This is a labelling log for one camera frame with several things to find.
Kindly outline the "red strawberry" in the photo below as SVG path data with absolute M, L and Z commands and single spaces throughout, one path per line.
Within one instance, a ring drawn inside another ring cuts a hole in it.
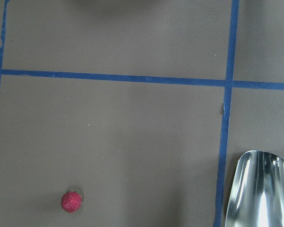
M 68 213 L 79 211 L 82 207 L 82 195 L 78 190 L 66 192 L 61 198 L 61 207 Z

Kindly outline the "metal ice scoop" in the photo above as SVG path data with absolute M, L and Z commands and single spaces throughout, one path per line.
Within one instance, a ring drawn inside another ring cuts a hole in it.
M 240 157 L 225 226 L 284 227 L 284 158 L 257 150 Z

